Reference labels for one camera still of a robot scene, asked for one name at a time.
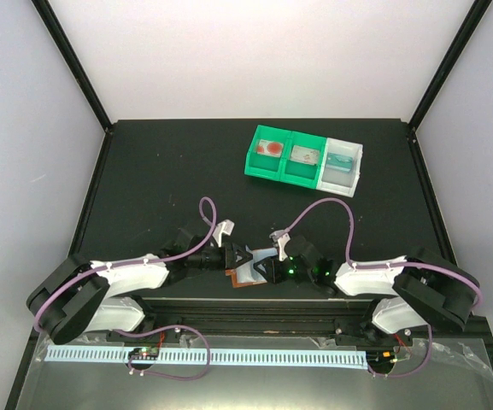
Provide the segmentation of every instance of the wire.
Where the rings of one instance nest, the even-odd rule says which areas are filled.
[[[305,208],[303,212],[299,214],[299,216],[291,223],[290,226],[288,226],[284,231],[282,232],[282,235],[285,233],[290,232],[302,219],[303,217],[314,207],[317,207],[321,203],[324,202],[337,202],[339,205],[341,205],[345,210],[347,211],[347,214],[349,215],[349,237],[347,238],[347,245],[345,246],[345,260],[347,261],[347,264],[349,264],[350,267],[353,267],[354,269],[359,269],[359,270],[370,270],[370,269],[388,269],[392,267],[415,267],[418,269],[427,269],[433,272],[438,272],[441,273],[445,276],[448,276],[450,278],[456,279],[459,282],[462,282],[466,286],[468,286],[470,289],[474,291],[476,294],[476,302],[473,304],[472,308],[475,308],[476,306],[480,305],[484,301],[484,295],[482,294],[482,291],[480,288],[471,280],[468,280],[467,278],[464,278],[457,272],[450,271],[449,269],[445,269],[440,266],[436,265],[429,265],[427,263],[420,263],[420,262],[391,262],[389,264],[383,263],[383,264],[378,264],[378,265],[362,265],[357,262],[352,261],[350,259],[350,247],[352,245],[352,238],[355,234],[355,217],[352,214],[352,209],[350,209],[350,206],[347,205],[347,203],[341,199],[338,198],[323,198],[320,199],[319,201],[311,203],[308,207]]]
[[[406,346],[406,343],[404,343],[404,342],[403,342],[403,340],[402,340],[402,338],[401,338],[401,337],[399,337],[396,333],[394,334],[394,337],[396,338],[396,340],[398,341],[398,343],[400,343],[400,345],[401,345],[401,346],[403,346],[404,348],[406,348],[406,350],[407,350],[409,353],[411,353],[411,349],[410,349],[408,346]]]
[[[426,346],[426,354],[425,354],[425,358],[423,359],[423,361],[420,363],[420,365],[418,365],[417,367],[415,367],[412,371],[410,372],[405,372],[405,373],[400,373],[400,374],[383,374],[383,373],[377,373],[375,372],[371,366],[367,365],[367,370],[375,377],[375,376],[379,376],[379,377],[382,377],[382,378],[406,378],[408,376],[411,376],[417,372],[420,372],[421,370],[423,370],[425,368],[425,366],[428,364],[428,362],[430,361],[431,359],[431,355],[432,355],[432,326],[430,325],[426,325],[426,327],[428,328],[428,346]]]
[[[202,342],[204,343],[204,346],[206,347],[206,364],[204,365],[204,367],[202,368],[202,370],[197,373],[196,375],[194,376],[173,376],[172,374],[166,374],[166,373],[160,373],[160,372],[153,372],[151,370],[138,370],[138,369],[135,369],[132,367],[132,360],[134,359],[135,356],[131,356],[131,358],[128,360],[128,369],[134,373],[134,372],[139,372],[141,374],[149,374],[150,376],[159,376],[161,378],[169,378],[171,380],[177,380],[177,381],[180,381],[180,382],[190,382],[190,381],[193,381],[193,380],[198,380],[199,378],[201,378],[202,376],[204,376],[207,372],[208,372],[208,369],[210,367],[210,356],[211,356],[211,353],[210,353],[210,345],[208,344],[208,340],[206,340],[206,337],[200,332],[198,331],[197,329],[193,329],[192,327],[189,327],[189,326],[185,326],[185,325],[170,325],[170,326],[164,326],[164,327],[160,327],[158,329],[154,329],[153,331],[146,331],[145,333],[130,333],[128,331],[116,331],[117,333],[119,333],[120,335],[122,336],[125,336],[125,337],[134,337],[134,338],[141,338],[141,337],[147,337],[147,336],[152,336],[152,335],[155,335],[157,333],[160,333],[162,331],[170,331],[172,329],[182,329],[184,331],[190,331],[192,333],[195,333],[197,336],[200,337],[200,339],[202,340]]]
[[[204,215],[204,212],[202,211],[202,205],[205,202],[208,202],[208,204],[212,208],[212,221],[211,222],[208,221],[208,218]],[[193,248],[185,251],[183,254],[179,254],[179,255],[175,255],[175,256],[168,256],[168,257],[162,258],[162,259],[150,259],[150,260],[147,260],[147,262],[145,262],[145,260],[112,262],[111,267],[112,268],[116,268],[116,267],[129,267],[129,266],[133,266],[133,265],[143,265],[144,263],[154,264],[154,263],[164,263],[164,262],[176,261],[178,259],[185,258],[186,256],[189,256],[189,255],[194,254],[195,252],[197,252],[212,237],[212,234],[214,233],[214,230],[215,230],[215,227],[216,227],[216,221],[217,221],[217,219],[216,219],[217,216],[216,216],[215,204],[214,204],[214,201],[212,201],[209,197],[204,196],[203,198],[201,198],[201,201],[198,203],[198,208],[199,208],[199,212],[201,214],[202,219],[204,221],[206,221],[207,223],[210,222],[209,223],[210,224],[210,229],[208,230],[208,233],[206,234],[206,237],[204,237],[204,239],[197,246],[195,246],[195,247],[193,247]],[[47,299],[47,301],[45,303],[43,303],[43,305],[41,305],[41,307],[39,308],[38,312],[35,314],[35,319],[34,319],[34,322],[33,322],[33,328],[36,331],[38,331],[39,333],[41,331],[43,331],[43,328],[39,324],[39,321],[41,320],[41,317],[43,316],[43,314],[45,313],[45,311],[47,310],[47,308],[62,293],[64,293],[66,290],[70,289],[72,286],[74,286],[75,284],[77,284],[78,282],[80,282],[81,280],[83,280],[84,278],[86,278],[88,276],[91,276],[94,273],[105,271],[107,269],[109,269],[107,266],[95,267],[93,269],[90,269],[90,270],[88,270],[86,272],[83,272],[83,273],[77,275],[75,278],[73,278],[70,281],[66,282],[55,293],[53,293],[49,297],[49,299]]]
[[[161,338],[159,339],[159,344],[157,344],[157,348],[161,348],[162,342],[164,342],[165,332],[161,333]]]

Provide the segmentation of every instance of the white backdrop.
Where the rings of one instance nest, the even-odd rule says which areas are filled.
[[[493,331],[493,3],[419,129],[457,260]]]
[[[112,121],[409,120],[472,0],[52,0]]]
[[[102,140],[32,2],[0,1],[0,408],[32,329],[26,299],[67,256]]]

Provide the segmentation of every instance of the black table surface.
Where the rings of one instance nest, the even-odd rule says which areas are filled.
[[[353,198],[351,255],[376,261],[419,245],[438,252],[407,126],[400,120],[121,120],[117,122],[79,251],[115,261],[157,251],[177,229],[199,218],[210,196],[218,220],[235,222],[232,238],[251,249],[271,245],[269,234],[287,227],[310,203],[332,194],[244,175],[255,128],[274,126],[363,144],[361,176]],[[313,210],[293,231],[325,255],[344,261],[349,230],[336,203]],[[233,289],[223,272],[193,275],[150,290],[152,297],[320,299],[311,284],[287,281]]]

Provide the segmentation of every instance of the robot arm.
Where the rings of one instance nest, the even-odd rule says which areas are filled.
[[[58,296],[40,315],[39,324],[56,344],[68,343],[84,331],[121,329],[132,331],[144,320],[144,310],[130,297],[117,295],[140,289],[157,289],[185,278],[189,268],[236,269],[252,261],[245,247],[225,242],[233,223],[224,221],[214,230],[212,243],[183,259],[159,262],[183,254],[197,246],[205,225],[188,225],[157,255],[117,263],[87,261],[73,255],[65,260],[28,298],[27,306],[36,315],[47,300],[82,272],[95,274],[77,281]],[[462,331],[476,295],[453,278],[432,270],[399,266],[404,262],[423,262],[452,270],[478,285],[475,278],[425,249],[388,261],[362,262],[359,265],[327,259],[304,237],[273,236],[276,255],[254,263],[254,269],[270,284],[284,280],[309,281],[326,296],[368,295],[374,300],[364,320],[339,325],[346,343],[361,339],[377,344],[378,339],[401,329],[432,325],[440,331]]]

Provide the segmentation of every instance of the red object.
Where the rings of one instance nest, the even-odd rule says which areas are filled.
[[[402,339],[401,339],[401,338],[400,338],[397,334],[395,334],[395,335],[394,335],[394,337],[396,338],[396,340],[397,340],[397,341],[398,341],[398,342],[399,342],[399,343],[400,343],[400,344],[401,344],[404,348],[406,348],[406,350],[407,350],[409,353],[411,353],[411,349],[410,349],[408,346],[406,346],[406,343],[404,343],[404,342],[402,341]]]
[[[278,155],[282,152],[282,144],[281,143],[270,143],[267,146],[267,151],[269,151],[273,155]]]
[[[159,349],[161,348],[161,346],[162,346],[162,342],[164,341],[164,335],[165,335],[165,333],[164,333],[164,332],[163,332],[163,333],[161,333],[161,338],[159,339],[159,345],[157,346],[157,348],[159,348]]]

